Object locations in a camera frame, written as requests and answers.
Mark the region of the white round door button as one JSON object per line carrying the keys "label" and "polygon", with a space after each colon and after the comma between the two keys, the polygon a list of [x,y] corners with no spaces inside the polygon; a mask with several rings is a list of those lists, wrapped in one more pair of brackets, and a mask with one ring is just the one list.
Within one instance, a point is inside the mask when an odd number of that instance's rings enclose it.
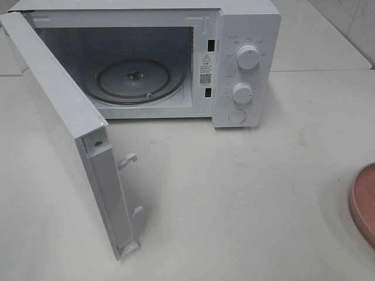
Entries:
{"label": "white round door button", "polygon": [[242,109],[234,109],[229,112],[228,119],[234,124],[242,124],[246,120],[246,112]]}

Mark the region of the white timer knob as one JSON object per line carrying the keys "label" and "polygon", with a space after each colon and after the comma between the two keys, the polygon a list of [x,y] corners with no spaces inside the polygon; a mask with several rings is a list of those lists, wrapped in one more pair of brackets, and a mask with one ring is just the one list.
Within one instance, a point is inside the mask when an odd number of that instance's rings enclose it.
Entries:
{"label": "white timer knob", "polygon": [[237,83],[232,90],[233,101],[237,104],[246,104],[253,97],[253,88],[247,83]]}

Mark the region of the white microwave door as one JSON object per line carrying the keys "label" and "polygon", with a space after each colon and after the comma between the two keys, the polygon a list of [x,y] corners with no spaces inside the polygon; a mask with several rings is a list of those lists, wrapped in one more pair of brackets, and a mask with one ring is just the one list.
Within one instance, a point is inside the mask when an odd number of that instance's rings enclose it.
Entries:
{"label": "white microwave door", "polygon": [[2,15],[1,24],[48,134],[121,259],[139,247],[133,224],[143,207],[127,207],[119,175],[137,156],[115,160],[107,121],[21,13]]}

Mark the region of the pink round plate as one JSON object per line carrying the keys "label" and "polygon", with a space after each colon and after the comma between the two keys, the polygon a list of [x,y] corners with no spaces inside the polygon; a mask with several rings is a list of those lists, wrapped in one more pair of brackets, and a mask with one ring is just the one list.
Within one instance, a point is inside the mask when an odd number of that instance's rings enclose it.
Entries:
{"label": "pink round plate", "polygon": [[354,176],[349,191],[349,210],[353,222],[374,249],[374,162]]}

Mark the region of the glass microwave turntable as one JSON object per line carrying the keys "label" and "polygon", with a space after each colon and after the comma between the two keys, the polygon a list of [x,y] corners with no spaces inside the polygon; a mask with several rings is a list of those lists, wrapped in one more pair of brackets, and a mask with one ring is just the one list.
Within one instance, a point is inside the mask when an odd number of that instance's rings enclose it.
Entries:
{"label": "glass microwave turntable", "polygon": [[174,94],[191,70],[186,53],[151,49],[96,53],[81,65],[81,86],[97,101],[138,105]]}

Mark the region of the white microwave oven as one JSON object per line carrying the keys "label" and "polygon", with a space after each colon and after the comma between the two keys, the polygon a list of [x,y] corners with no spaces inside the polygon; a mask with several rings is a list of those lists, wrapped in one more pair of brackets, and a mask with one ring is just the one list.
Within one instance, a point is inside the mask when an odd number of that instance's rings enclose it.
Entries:
{"label": "white microwave oven", "polygon": [[[281,15],[271,1],[19,1],[21,13],[104,119],[210,118],[217,128],[253,127],[260,120]],[[235,51],[260,50],[244,70]],[[172,95],[138,105],[95,100],[81,86],[81,65],[96,53],[151,49],[189,54],[191,70]],[[237,83],[253,88],[246,104],[233,101]],[[229,112],[242,109],[242,124]]]}

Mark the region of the white upper microwave knob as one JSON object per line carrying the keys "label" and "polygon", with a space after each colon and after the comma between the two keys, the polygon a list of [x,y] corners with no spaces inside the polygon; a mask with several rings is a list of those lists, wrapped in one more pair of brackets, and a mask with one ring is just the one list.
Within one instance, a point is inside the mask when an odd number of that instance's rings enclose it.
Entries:
{"label": "white upper microwave knob", "polygon": [[250,70],[260,61],[260,48],[254,43],[245,43],[235,51],[237,64],[244,70]]}

